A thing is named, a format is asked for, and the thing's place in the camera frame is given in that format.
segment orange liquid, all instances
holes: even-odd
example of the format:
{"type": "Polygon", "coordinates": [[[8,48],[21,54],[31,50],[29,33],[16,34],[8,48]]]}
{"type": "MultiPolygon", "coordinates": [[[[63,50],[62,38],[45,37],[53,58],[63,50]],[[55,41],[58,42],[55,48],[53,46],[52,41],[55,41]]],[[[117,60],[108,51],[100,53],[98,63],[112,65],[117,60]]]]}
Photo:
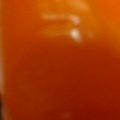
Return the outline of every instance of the orange liquid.
{"type": "Polygon", "coordinates": [[[88,2],[3,1],[4,120],[120,119],[117,10],[88,2]]]}

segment orange surface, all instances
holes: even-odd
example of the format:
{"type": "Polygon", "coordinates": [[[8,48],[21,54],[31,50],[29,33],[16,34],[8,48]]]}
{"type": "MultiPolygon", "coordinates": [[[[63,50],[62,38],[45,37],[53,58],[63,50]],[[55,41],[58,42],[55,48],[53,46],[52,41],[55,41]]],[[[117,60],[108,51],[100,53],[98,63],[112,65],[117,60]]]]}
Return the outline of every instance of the orange surface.
{"type": "Polygon", "coordinates": [[[120,2],[111,1],[3,0],[5,120],[120,119],[120,2]]]}

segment glass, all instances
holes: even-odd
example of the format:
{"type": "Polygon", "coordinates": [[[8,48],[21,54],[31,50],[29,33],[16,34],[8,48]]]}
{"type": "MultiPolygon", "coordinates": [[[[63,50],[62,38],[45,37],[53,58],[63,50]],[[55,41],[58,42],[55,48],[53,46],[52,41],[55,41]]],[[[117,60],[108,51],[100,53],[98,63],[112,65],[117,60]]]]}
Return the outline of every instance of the glass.
{"type": "Polygon", "coordinates": [[[120,119],[118,3],[2,1],[3,120],[120,119]]]}

